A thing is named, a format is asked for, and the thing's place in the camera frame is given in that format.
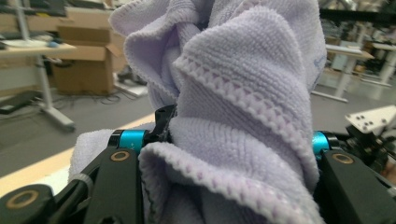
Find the standing desk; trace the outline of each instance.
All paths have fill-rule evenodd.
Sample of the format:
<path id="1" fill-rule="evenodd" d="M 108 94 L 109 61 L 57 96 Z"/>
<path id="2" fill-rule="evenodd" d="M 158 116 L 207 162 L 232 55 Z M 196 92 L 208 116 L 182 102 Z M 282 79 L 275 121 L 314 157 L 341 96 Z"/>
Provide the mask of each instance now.
<path id="1" fill-rule="evenodd" d="M 356 65 L 356 61 L 373 59 L 374 57 L 373 55 L 367 53 L 366 51 L 362 51 L 361 54 L 358 54 L 358 53 L 351 53 L 337 49 L 327 49 L 327 52 L 346 55 L 347 56 L 346 66 L 343 69 L 341 80 L 338 82 L 338 86 L 337 89 L 335 90 L 334 95 L 330 95 L 320 91 L 312 91 L 312 94 L 347 103 L 347 99 L 343 98 L 344 90 L 346 89 L 350 81 L 353 68 Z"/>
<path id="2" fill-rule="evenodd" d="M 50 94 L 50 84 L 47 78 L 46 69 L 44 67 L 43 55 L 52 55 L 57 53 L 65 53 L 75 50 L 76 47 L 62 44 L 58 48 L 7 48 L 0 50 L 0 58 L 18 58 L 18 57 L 35 57 L 38 79 L 43 94 L 43 104 L 40 104 L 42 110 L 51 118 L 58 121 L 67 130 L 74 131 L 75 123 L 67 116 L 62 114 L 59 110 L 55 109 L 52 105 L 52 97 Z"/>
<path id="3" fill-rule="evenodd" d="M 385 61 L 384 66 L 382 66 L 381 72 L 379 72 L 379 81 L 374 81 L 367 78 L 362 78 L 361 80 L 364 82 L 369 82 L 373 84 L 378 84 L 381 86 L 391 87 L 388 84 L 389 78 L 393 75 L 396 66 L 396 46 L 387 45 L 387 44 L 373 44 L 373 47 L 376 49 L 383 49 L 389 51 L 387 59 Z"/>

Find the crumpled cloth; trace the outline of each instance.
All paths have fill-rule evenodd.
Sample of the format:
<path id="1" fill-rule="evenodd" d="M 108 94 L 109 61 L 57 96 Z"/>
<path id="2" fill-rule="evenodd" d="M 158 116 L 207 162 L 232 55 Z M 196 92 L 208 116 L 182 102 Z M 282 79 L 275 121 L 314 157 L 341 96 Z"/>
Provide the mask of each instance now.
<path id="1" fill-rule="evenodd" d="M 174 143 L 139 156 L 147 223 L 323 222 L 311 195 L 309 92 L 326 61 L 318 1 L 141 0 L 110 23 L 153 107 L 177 104 Z M 70 175 L 109 133 L 78 139 Z"/>

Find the blue metallic cylinder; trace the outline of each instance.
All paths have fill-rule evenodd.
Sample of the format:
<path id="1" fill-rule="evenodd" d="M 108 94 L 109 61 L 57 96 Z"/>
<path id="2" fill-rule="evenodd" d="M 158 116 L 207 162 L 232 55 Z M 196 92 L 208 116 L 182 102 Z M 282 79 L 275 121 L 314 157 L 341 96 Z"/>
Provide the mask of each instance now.
<path id="1" fill-rule="evenodd" d="M 324 133 L 314 132 L 312 138 L 312 148 L 314 149 L 314 154 L 317 160 L 321 160 L 321 151 L 330 150 L 329 141 L 327 140 Z"/>
<path id="2" fill-rule="evenodd" d="M 133 149 L 137 154 L 143 146 L 145 130 L 125 130 L 120 136 L 119 148 Z"/>

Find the white perforated bracket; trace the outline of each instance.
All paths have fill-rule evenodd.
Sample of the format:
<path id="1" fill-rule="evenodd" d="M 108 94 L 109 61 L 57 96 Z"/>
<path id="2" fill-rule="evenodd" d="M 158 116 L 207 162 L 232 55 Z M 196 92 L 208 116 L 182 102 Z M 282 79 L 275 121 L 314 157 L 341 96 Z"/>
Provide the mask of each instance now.
<path id="1" fill-rule="evenodd" d="M 390 125 L 396 117 L 396 105 L 346 115 L 346 119 L 362 133 L 370 133 Z"/>

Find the desk leg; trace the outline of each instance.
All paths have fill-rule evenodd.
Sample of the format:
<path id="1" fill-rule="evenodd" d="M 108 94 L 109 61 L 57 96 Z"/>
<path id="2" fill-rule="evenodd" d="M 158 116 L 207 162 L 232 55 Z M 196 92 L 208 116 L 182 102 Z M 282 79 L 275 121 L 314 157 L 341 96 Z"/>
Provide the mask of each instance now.
<path id="1" fill-rule="evenodd" d="M 391 51 L 388 56 L 387 60 L 385 61 L 384 66 L 381 69 L 381 72 L 379 73 L 379 78 L 381 79 L 380 81 L 373 81 L 370 79 L 362 79 L 362 81 L 373 83 L 373 84 L 378 84 L 381 86 L 387 86 L 391 87 L 391 85 L 388 84 L 389 78 L 393 75 L 395 71 L 395 66 L 396 66 L 396 51 Z"/>
<path id="2" fill-rule="evenodd" d="M 36 66 L 38 69 L 38 77 L 40 80 L 41 90 L 43 93 L 44 104 L 41 104 L 43 111 L 48 114 L 50 117 L 58 121 L 61 125 L 63 125 L 66 129 L 70 131 L 74 131 L 75 124 L 69 119 L 67 116 L 59 112 L 59 110 L 55 109 L 52 106 L 52 97 L 50 94 L 50 84 L 47 78 L 46 69 L 44 68 L 44 63 L 41 58 L 41 55 L 36 57 Z"/>
<path id="3" fill-rule="evenodd" d="M 346 62 L 346 66 L 344 67 L 343 74 L 341 76 L 341 80 L 338 83 L 338 87 L 335 90 L 334 95 L 326 94 L 326 93 L 319 92 L 319 91 L 312 91 L 312 94 L 347 103 L 347 99 L 343 98 L 343 95 L 344 95 L 345 89 L 347 88 L 347 85 L 349 84 L 350 77 L 352 76 L 351 75 L 352 70 L 355 67 L 356 61 L 357 60 L 355 58 L 352 58 L 352 57 L 348 58 L 348 60 Z"/>

